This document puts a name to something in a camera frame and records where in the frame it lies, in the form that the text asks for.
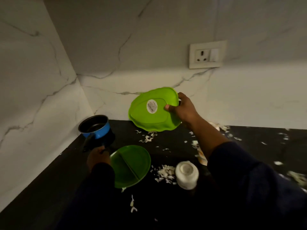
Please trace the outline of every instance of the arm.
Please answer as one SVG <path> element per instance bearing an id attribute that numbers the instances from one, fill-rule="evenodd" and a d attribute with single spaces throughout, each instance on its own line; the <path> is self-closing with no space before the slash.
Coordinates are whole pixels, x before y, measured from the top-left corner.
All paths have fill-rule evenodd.
<path id="1" fill-rule="evenodd" d="M 225 195 L 254 223 L 307 227 L 307 195 L 270 166 L 256 160 L 202 119 L 184 94 L 181 105 L 166 105 L 196 135 L 208 169 Z"/>
<path id="2" fill-rule="evenodd" d="M 90 175 L 82 182 L 56 229 L 103 229 L 109 226 L 115 174 L 104 147 L 88 156 Z"/>

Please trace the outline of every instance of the green plate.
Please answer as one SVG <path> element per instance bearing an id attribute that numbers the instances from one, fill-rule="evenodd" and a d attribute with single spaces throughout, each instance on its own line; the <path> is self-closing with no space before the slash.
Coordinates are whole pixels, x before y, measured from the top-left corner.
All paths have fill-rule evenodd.
<path id="1" fill-rule="evenodd" d="M 131 103 L 129 119 L 146 131 L 174 130 L 181 121 L 175 114 L 164 110 L 166 104 L 179 104 L 178 94 L 171 87 L 142 93 Z"/>
<path id="2" fill-rule="evenodd" d="M 147 150 L 137 145 L 120 148 L 110 159 L 115 172 L 115 188 L 120 189 L 137 184 L 146 176 L 151 165 Z"/>

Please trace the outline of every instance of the electrical outlet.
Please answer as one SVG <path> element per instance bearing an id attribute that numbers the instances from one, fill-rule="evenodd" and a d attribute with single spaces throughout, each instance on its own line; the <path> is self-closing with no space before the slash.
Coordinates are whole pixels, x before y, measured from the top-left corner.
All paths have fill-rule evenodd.
<path id="1" fill-rule="evenodd" d="M 195 63 L 209 61 L 209 49 L 201 49 L 195 51 Z"/>
<path id="2" fill-rule="evenodd" d="M 223 65 L 226 41 L 190 44 L 190 69 L 214 68 Z"/>

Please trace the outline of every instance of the sleeve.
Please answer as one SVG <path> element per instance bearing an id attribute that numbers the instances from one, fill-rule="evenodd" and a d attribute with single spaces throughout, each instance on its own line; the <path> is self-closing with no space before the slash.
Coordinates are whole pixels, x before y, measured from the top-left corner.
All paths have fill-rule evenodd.
<path id="1" fill-rule="evenodd" d="M 218 146 L 209 158 L 208 169 L 249 221 L 307 228 L 307 194 L 236 143 Z"/>
<path id="2" fill-rule="evenodd" d="M 110 226 L 115 174 L 106 163 L 96 164 L 82 182 L 56 229 L 103 229 Z"/>

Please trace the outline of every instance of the round barcode label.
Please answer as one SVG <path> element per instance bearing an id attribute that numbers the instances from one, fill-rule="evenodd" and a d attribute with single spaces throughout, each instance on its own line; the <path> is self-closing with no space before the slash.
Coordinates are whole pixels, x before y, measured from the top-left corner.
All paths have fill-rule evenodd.
<path id="1" fill-rule="evenodd" d="M 156 113 L 156 111 L 158 109 L 158 104 L 155 100 L 151 99 L 151 100 L 148 100 L 146 107 L 147 107 L 147 111 L 150 114 L 154 114 L 154 113 Z"/>

